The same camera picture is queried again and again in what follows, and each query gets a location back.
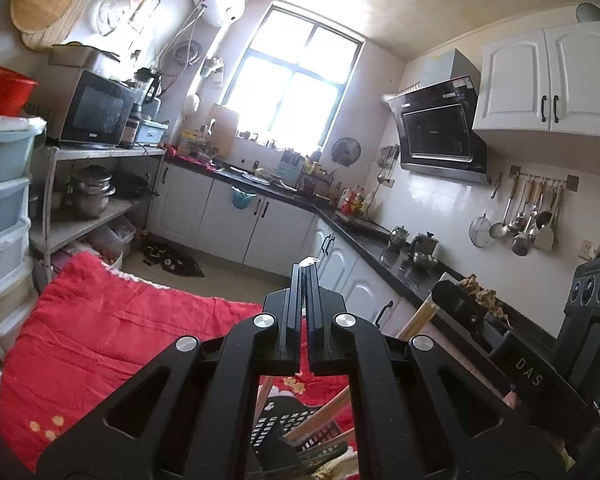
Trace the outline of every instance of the kettle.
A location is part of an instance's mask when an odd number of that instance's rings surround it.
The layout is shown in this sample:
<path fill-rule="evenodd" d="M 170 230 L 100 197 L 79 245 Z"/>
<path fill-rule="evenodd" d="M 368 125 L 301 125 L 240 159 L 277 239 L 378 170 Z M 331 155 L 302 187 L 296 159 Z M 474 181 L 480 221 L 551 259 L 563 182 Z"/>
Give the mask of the kettle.
<path fill-rule="evenodd" d="M 418 233 L 413 237 L 409 247 L 409 254 L 413 256 L 416 252 L 428 254 L 431 256 L 436 249 L 438 241 L 433 237 L 433 233 L 427 231 L 427 234 Z"/>
<path fill-rule="evenodd" d="M 404 225 L 402 227 L 396 226 L 389 234 L 389 248 L 399 251 L 407 244 L 407 236 L 409 236 L 409 233 Z"/>

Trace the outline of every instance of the microwave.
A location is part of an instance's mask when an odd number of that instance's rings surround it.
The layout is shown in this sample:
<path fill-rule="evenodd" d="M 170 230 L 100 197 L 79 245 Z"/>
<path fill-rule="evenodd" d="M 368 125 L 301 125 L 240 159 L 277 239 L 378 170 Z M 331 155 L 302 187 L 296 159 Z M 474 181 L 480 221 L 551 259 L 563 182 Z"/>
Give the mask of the microwave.
<path fill-rule="evenodd" d="M 473 131 L 478 95 L 468 76 L 390 99 L 405 170 L 488 184 L 487 145 Z"/>
<path fill-rule="evenodd" d="M 117 146 L 136 91 L 83 68 L 45 65 L 25 110 L 47 121 L 57 142 Z"/>

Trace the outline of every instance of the black mat on floor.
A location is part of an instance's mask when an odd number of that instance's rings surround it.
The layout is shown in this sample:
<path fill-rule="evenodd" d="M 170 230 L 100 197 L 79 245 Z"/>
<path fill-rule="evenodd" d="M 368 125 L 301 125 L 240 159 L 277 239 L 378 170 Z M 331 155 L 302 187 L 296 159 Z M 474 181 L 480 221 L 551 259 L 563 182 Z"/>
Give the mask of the black mat on floor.
<path fill-rule="evenodd" d="M 148 266 L 160 264 L 164 270 L 175 276 L 205 277 L 205 273 L 202 272 L 196 260 L 169 244 L 147 240 L 142 246 L 142 254 L 145 264 Z"/>

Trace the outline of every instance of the red plastic bowl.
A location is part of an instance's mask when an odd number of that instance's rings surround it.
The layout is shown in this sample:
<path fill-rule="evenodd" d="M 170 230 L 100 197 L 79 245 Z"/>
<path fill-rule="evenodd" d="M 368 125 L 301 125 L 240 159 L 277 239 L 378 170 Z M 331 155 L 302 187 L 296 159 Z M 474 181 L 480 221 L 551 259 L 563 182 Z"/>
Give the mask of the red plastic bowl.
<path fill-rule="evenodd" d="M 0 66 L 0 115 L 17 117 L 37 81 Z"/>

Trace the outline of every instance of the blue bucket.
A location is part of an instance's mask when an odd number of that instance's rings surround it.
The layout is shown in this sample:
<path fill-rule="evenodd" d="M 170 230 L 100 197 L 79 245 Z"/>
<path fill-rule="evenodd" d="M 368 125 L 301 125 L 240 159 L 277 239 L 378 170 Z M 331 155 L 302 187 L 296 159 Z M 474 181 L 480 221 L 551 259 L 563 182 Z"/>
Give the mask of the blue bucket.
<path fill-rule="evenodd" d="M 236 209 L 247 209 L 255 196 L 255 193 L 247 193 L 234 187 L 234 207 Z"/>

